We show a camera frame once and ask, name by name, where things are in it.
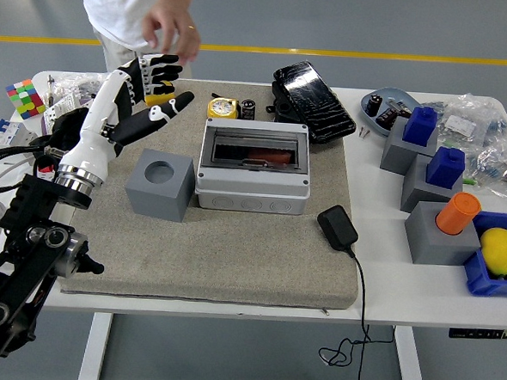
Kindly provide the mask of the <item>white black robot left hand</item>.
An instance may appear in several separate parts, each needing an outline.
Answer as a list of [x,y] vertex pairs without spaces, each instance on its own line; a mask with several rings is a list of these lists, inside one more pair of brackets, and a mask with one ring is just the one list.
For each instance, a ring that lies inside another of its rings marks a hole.
[[174,92],[169,82],[182,72],[176,55],[146,54],[117,67],[102,84],[82,123],[79,142],[58,165],[56,182],[65,187],[100,186],[122,148],[163,128],[194,95],[187,91],[139,113],[145,99]]

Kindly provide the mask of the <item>person's left hand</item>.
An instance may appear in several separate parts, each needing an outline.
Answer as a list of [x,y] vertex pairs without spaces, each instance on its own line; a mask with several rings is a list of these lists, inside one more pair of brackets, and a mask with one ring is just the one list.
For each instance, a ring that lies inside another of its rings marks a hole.
[[194,61],[201,37],[189,15],[187,0],[157,0],[143,18],[142,34],[152,49],[174,55],[180,65]]

